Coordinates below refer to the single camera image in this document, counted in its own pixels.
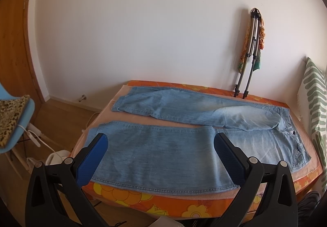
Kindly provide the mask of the light blue denim jeans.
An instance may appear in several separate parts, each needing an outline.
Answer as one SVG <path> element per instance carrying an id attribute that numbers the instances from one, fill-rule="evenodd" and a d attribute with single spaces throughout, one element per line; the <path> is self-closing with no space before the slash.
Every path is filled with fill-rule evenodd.
<path id="1" fill-rule="evenodd" d="M 193 196 L 235 188 L 214 148 L 224 133 L 246 156 L 262 163 L 285 161 L 291 172 L 311 157 L 285 107 L 225 99 L 204 93 L 134 87 L 118 98 L 113 112 L 125 120 L 90 129 L 108 148 L 92 181 L 165 196 Z"/>

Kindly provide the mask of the white device on floor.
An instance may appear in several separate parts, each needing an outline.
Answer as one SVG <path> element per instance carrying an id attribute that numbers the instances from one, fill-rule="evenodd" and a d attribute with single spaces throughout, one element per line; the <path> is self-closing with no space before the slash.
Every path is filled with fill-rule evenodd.
<path id="1" fill-rule="evenodd" d="M 65 160 L 67 157 L 69 157 L 70 152 L 67 150 L 60 150 L 58 152 L 51 153 L 47 160 L 45 161 L 45 165 L 56 165 L 61 164 L 63 160 Z"/>

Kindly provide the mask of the orange floral mattress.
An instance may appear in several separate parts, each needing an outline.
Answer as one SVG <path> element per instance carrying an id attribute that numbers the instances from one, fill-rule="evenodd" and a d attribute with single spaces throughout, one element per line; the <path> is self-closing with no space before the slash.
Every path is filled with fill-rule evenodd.
<path id="1" fill-rule="evenodd" d="M 313 183 L 303 189 L 297 194 L 297 197 L 300 197 L 300 195 L 312 185 Z M 94 182 L 90 182 L 82 189 L 91 200 L 97 199 L 108 205 L 136 209 L 148 213 L 153 217 L 164 215 L 174 219 L 219 217 L 234 198 L 219 200 L 184 200 L 123 190 Z"/>

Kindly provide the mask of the dark striped fabric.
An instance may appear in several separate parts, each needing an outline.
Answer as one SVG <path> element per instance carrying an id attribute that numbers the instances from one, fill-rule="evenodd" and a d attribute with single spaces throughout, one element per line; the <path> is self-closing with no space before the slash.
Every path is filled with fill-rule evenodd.
<path id="1" fill-rule="evenodd" d="M 309 217 L 320 202 L 320 193 L 316 190 L 308 192 L 298 203 L 298 217 Z"/>

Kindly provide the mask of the leopard print cushion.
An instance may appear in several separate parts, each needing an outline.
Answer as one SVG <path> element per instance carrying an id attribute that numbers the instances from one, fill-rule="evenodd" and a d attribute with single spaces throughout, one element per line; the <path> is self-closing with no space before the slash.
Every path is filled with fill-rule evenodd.
<path id="1" fill-rule="evenodd" d="M 1 148 L 7 146 L 29 100 L 30 95 L 24 95 L 18 99 L 1 100 Z"/>

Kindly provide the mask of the green white patterned cushion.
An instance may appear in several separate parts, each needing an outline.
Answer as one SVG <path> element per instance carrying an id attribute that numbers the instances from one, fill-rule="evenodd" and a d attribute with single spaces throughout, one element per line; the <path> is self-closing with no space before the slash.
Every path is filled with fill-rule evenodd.
<path id="1" fill-rule="evenodd" d="M 326 192 L 326 73 L 307 58 L 303 80 L 298 90 L 300 120 L 311 138 L 323 172 L 314 189 Z"/>

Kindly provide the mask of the colourful hanging fabric ornament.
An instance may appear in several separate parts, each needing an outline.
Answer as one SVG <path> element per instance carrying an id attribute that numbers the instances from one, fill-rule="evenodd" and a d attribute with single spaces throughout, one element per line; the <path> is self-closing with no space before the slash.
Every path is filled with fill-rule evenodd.
<path id="1" fill-rule="evenodd" d="M 238 63 L 238 67 L 237 67 L 237 70 L 239 73 L 241 73 L 241 71 L 242 71 L 245 54 L 248 49 L 248 44 L 249 44 L 249 39 L 250 39 L 250 30 L 251 30 L 251 18 L 249 18 L 249 20 L 248 20 L 247 30 L 245 33 L 245 40 L 244 40 L 243 49 L 241 52 L 241 58 L 240 58 L 240 61 Z M 260 32 L 259 32 L 259 48 L 258 48 L 258 54 L 257 54 L 258 58 L 255 61 L 254 71 L 261 68 L 261 51 L 264 49 L 264 39 L 265 39 L 265 28 L 264 28 L 264 20 L 262 19 L 261 24 L 260 24 Z"/>

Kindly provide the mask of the blue chair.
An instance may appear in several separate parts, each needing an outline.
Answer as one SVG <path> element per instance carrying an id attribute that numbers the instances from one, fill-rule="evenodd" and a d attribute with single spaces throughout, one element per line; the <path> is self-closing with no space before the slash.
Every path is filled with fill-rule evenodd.
<path id="1" fill-rule="evenodd" d="M 28 173 L 30 173 L 30 168 L 27 164 L 26 158 L 20 155 L 18 150 L 15 148 L 15 146 L 20 140 L 20 138 L 26 134 L 26 128 L 30 124 L 30 120 L 32 119 L 34 110 L 35 110 L 35 103 L 33 99 L 30 98 L 24 108 L 24 111 L 22 112 L 22 115 L 20 116 L 17 127 L 15 128 L 15 130 L 11 135 L 11 138 L 9 139 L 9 142 L 6 144 L 4 148 L 1 148 L 1 154 L 4 154 L 4 156 L 7 158 L 7 161 L 11 165 L 12 169 L 15 171 L 15 173 L 18 175 L 20 179 L 22 179 L 22 176 L 19 173 L 19 171 L 16 169 L 15 165 L 13 164 L 13 161 L 11 159 L 11 153 L 15 155 L 15 157 L 25 168 L 25 170 Z"/>

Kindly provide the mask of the wooden door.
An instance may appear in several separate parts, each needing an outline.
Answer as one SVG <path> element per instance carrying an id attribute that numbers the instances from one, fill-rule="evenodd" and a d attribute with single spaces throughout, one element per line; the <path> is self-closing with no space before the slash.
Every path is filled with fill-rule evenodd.
<path id="1" fill-rule="evenodd" d="M 45 100 L 32 63 L 29 0 L 1 0 L 1 84 L 15 97 L 30 95 L 38 112 Z"/>

